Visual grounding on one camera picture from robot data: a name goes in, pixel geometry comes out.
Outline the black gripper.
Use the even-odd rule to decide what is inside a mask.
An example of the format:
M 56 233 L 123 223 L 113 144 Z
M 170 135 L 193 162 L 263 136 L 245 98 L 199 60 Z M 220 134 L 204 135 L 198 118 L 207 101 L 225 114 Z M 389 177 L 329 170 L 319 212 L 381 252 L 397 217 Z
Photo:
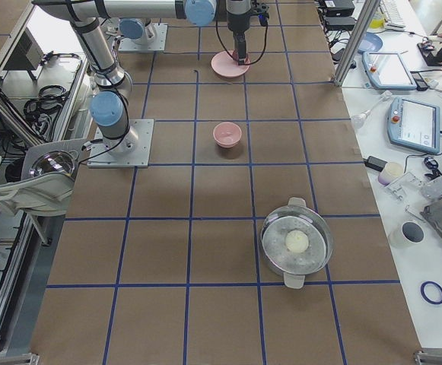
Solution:
M 233 33 L 234 49 L 237 50 L 237 63 L 247 63 L 247 50 L 245 33 L 250 28 L 250 20 L 255 17 L 262 27 L 269 23 L 269 6 L 266 3 L 249 0 L 227 0 L 227 26 Z

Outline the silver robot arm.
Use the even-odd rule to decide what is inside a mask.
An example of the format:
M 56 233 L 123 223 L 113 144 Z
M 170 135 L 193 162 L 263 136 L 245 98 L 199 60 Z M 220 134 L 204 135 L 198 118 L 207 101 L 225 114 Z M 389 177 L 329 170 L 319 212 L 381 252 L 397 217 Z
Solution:
M 234 49 L 224 49 L 239 67 L 249 67 L 260 59 L 249 59 L 245 33 L 253 17 L 267 28 L 269 6 L 258 1 L 33 1 L 47 14 L 68 21 L 91 63 L 95 80 L 102 90 L 119 89 L 126 79 L 100 29 L 101 19 L 165 18 L 187 19 L 204 27 L 225 19 L 233 34 Z
M 152 43 L 157 37 L 157 31 L 150 18 L 121 18 L 119 31 L 125 38 L 138 45 Z

